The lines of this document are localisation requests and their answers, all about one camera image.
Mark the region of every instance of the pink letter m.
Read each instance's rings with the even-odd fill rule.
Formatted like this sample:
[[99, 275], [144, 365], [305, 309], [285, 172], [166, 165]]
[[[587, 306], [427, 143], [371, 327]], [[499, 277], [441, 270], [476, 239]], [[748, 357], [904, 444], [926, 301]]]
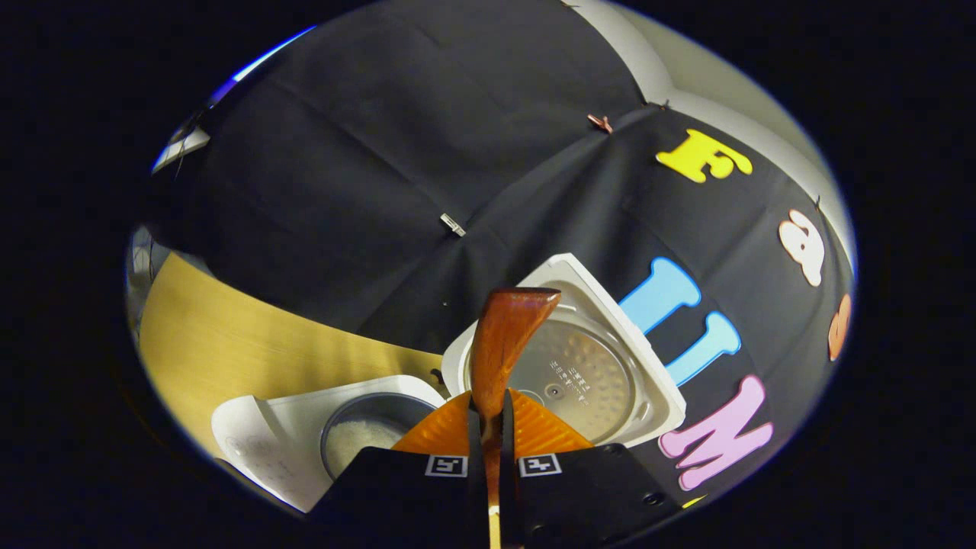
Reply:
[[766, 391], [762, 382], [754, 375], [748, 375], [739, 385], [739, 394], [725, 406], [684, 431], [671, 431], [658, 438], [658, 446], [664, 455], [675, 458], [695, 441], [707, 437], [695, 451], [677, 464], [677, 469], [683, 469], [711, 460], [682, 473], [678, 478], [681, 489], [694, 489], [769, 442], [773, 437], [772, 423], [760, 425], [742, 436], [737, 436], [765, 398]]

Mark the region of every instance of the metal clip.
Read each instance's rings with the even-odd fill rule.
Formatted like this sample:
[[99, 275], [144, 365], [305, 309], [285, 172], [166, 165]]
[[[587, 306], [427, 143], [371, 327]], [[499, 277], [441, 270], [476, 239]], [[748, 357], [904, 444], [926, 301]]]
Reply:
[[603, 119], [600, 120], [599, 118], [593, 116], [592, 114], [587, 114], [587, 118], [597, 128], [603, 130], [604, 132], [606, 132], [608, 134], [612, 134], [613, 133], [613, 128], [610, 127], [610, 120], [608, 120], [606, 116], [604, 116]]
[[461, 225], [451, 219], [451, 216], [447, 214], [440, 214], [440, 220], [443, 221], [444, 225], [448, 226], [457, 236], [464, 236], [466, 234], [465, 230], [461, 228]]

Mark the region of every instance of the inner lid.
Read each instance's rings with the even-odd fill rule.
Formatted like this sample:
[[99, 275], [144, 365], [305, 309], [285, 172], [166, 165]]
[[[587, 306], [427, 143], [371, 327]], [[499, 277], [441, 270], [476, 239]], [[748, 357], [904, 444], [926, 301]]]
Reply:
[[515, 364], [508, 385], [598, 443], [627, 421], [634, 383], [626, 360], [610, 343], [612, 336], [601, 337], [594, 333], [598, 327], [586, 329], [579, 323], [555, 318], [543, 322]]

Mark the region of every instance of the yellow letter f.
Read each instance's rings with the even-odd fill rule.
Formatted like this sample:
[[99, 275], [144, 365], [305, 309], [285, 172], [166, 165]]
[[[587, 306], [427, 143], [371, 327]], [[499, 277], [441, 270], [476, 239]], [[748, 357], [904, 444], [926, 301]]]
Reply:
[[659, 162], [695, 183], [705, 182], [702, 168], [706, 164], [712, 167], [712, 175], [718, 179], [725, 179], [732, 173], [733, 162], [734, 167], [738, 167], [744, 174], [752, 173], [752, 163], [748, 158], [702, 132], [686, 131], [688, 139], [675, 150], [658, 152], [656, 158]]

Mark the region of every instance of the wooden tabletop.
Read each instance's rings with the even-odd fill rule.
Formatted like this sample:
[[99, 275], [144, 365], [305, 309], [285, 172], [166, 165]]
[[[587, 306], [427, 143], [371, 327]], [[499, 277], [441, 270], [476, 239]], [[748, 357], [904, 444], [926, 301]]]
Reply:
[[395, 374], [444, 393], [441, 356], [344, 332], [282, 311], [170, 254], [152, 283], [140, 329], [156, 391], [202, 450], [224, 454], [210, 417], [244, 395], [276, 399]]

